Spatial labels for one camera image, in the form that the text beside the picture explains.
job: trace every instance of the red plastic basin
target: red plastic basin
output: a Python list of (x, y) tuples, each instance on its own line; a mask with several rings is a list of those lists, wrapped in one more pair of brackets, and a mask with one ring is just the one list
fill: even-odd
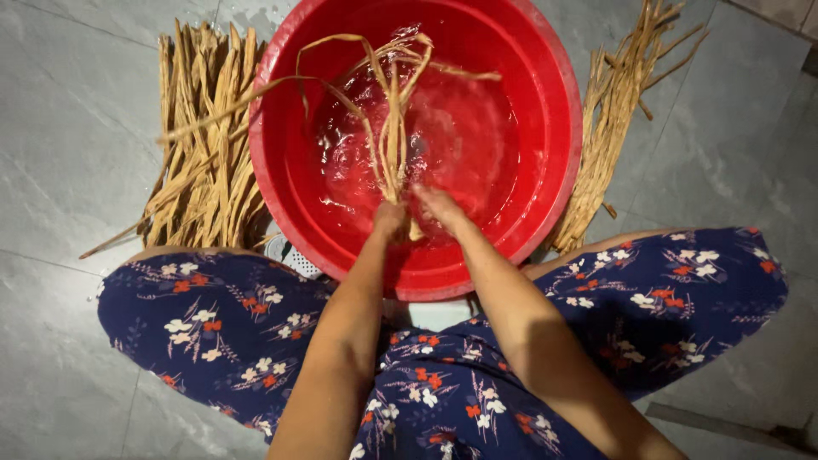
[[(464, 151), (467, 159), (462, 165), (451, 163), (460, 160), (451, 160), (447, 174), (426, 173), (420, 168), (410, 179), (449, 190), (465, 208), (474, 211), (472, 217), (492, 244), (518, 264), (560, 217), (573, 189), (582, 143), (579, 91), (568, 56), (554, 30), (531, 3), (304, 0), (273, 36), (254, 84), (258, 87), (270, 79), (294, 74), (299, 49), (319, 38), (360, 34), (379, 47), (395, 30), (410, 25), (420, 25), (420, 32), (434, 41), (433, 60), (466, 70), (497, 70), (503, 76), (499, 83), (464, 83), (479, 85), (464, 88), (478, 88), (487, 95), (481, 95), (483, 99), (492, 100), (492, 107), (497, 109), (488, 115), (475, 113), (483, 108), (475, 105), (479, 102), (470, 99), (468, 92), (460, 99), (454, 92), (452, 97), (426, 99), (435, 106), (431, 108), (451, 112), (451, 126), (472, 126), (474, 135), (462, 142), (480, 153), (469, 156)], [(332, 81), (362, 57), (359, 43), (329, 43), (305, 54), (302, 74)], [(435, 78), (433, 71), (427, 70), (420, 78), (418, 92), (424, 94), (425, 85), (432, 94)], [(362, 207), (354, 221), (342, 215), (344, 210), (326, 204), (334, 191), (326, 180), (316, 132), (331, 121), (322, 107), (335, 100), (320, 85), (306, 83), (305, 88), (311, 107), (307, 119), (296, 83), (284, 83), (254, 101), (250, 107), (250, 154), (261, 193), (281, 230), (320, 270), (343, 279), (371, 226), (371, 214), (366, 215), (371, 211), (361, 209), (374, 209), (380, 193), (373, 187), (355, 191), (362, 195)], [(456, 99), (459, 102), (447, 103)], [(419, 126), (423, 115), (416, 114)], [(513, 122), (497, 140), (500, 150), (486, 147), (483, 133), (474, 130), (475, 120), (481, 117), (487, 125), (498, 117)], [(445, 133), (434, 136), (429, 140), (432, 146), (451, 146)], [(448, 157), (441, 158), (436, 148), (420, 156), (445, 163)], [(483, 151), (501, 151), (501, 155), (496, 163), (484, 164)], [(466, 180), (480, 177), (481, 168), (486, 169), (482, 177), (485, 183)], [(362, 170), (360, 174), (371, 173)], [(351, 177), (347, 182), (355, 186), (366, 180), (371, 178)], [(473, 289), (457, 244), (434, 230), (431, 234), (431, 239), (390, 250), (385, 280), (388, 295), (401, 300), (441, 300)]]

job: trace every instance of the floral pants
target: floral pants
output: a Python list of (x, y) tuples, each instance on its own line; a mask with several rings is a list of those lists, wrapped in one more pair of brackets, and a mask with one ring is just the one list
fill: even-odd
[[(631, 400), (753, 334), (787, 295), (754, 228), (628, 241), (535, 284)], [(262, 257), (160, 255), (103, 281), (99, 318), (139, 366), (270, 442), (330, 293)], [(387, 331), (378, 369), (350, 458), (603, 458), (524, 389), (482, 315)]]

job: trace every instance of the hand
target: hand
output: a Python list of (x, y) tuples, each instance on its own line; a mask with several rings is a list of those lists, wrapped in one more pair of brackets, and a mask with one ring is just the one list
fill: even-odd
[(407, 210), (403, 203), (393, 205), (382, 201), (375, 212), (373, 235), (392, 239), (395, 233), (406, 224)]
[(443, 190), (417, 183), (412, 186), (412, 191), (423, 205), (424, 219), (427, 213), (432, 214), (454, 237), (465, 228), (474, 226), (463, 209)]

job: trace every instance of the person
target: person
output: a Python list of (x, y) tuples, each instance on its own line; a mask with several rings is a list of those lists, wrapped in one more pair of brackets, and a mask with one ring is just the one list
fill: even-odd
[(337, 289), (255, 253), (147, 250), (102, 284), (111, 344), (271, 443), (267, 458), (683, 458), (631, 401), (753, 334), (787, 286), (755, 228), (620, 235), (518, 270), (445, 192), (484, 314), (382, 325), (382, 204)]

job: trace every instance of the marble-pattern tile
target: marble-pattern tile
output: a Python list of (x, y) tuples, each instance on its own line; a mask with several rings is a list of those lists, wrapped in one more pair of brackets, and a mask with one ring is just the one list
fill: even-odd
[(173, 33), (173, 18), (213, 22), (219, 0), (19, 0), (55, 15), (105, 30), (149, 47), (160, 33)]
[(150, 117), (115, 118), (117, 106), (157, 99), (132, 75), (155, 75), (153, 51), (8, 0), (0, 11), (0, 249), (91, 273), (115, 267), (138, 241), (77, 257), (138, 219), (156, 179), (159, 152), (128, 127)]
[(673, 226), (754, 216), (771, 132), (809, 43), (718, 3), (631, 210)]
[(761, 16), (798, 30), (814, 0), (731, 0)]
[(258, 40), (269, 42), (296, 3), (297, 0), (222, 0), (216, 27), (227, 31), (232, 22), (240, 34), (253, 27)]
[(789, 283), (787, 304), (757, 334), (651, 399), (762, 430), (804, 427), (818, 409), (818, 281)]
[[(534, 0), (534, 4), (560, 36), (577, 76), (580, 93), (584, 97), (591, 68), (591, 51), (604, 44), (606, 50), (615, 52), (619, 40), (627, 35), (639, 17), (641, 1)], [(670, 43), (698, 24), (707, 24), (715, 5), (715, 0), (687, 2), (681, 11), (681, 17), (676, 21), (675, 29), (663, 36), (665, 43)], [(689, 38), (668, 53), (657, 64), (654, 74), (661, 74), (683, 59), (695, 40), (695, 36)], [(633, 115), (617, 168), (605, 193), (605, 200), (616, 206), (617, 210), (631, 208), (689, 67), (690, 64), (685, 65), (643, 95), (642, 99), (653, 112), (654, 120), (648, 121), (638, 108)]]
[(88, 301), (100, 281), (0, 251), (0, 457), (122, 452), (138, 369), (109, 346)]
[(266, 452), (263, 433), (171, 390), (150, 372), (140, 371), (123, 460), (243, 460), (264, 458)]

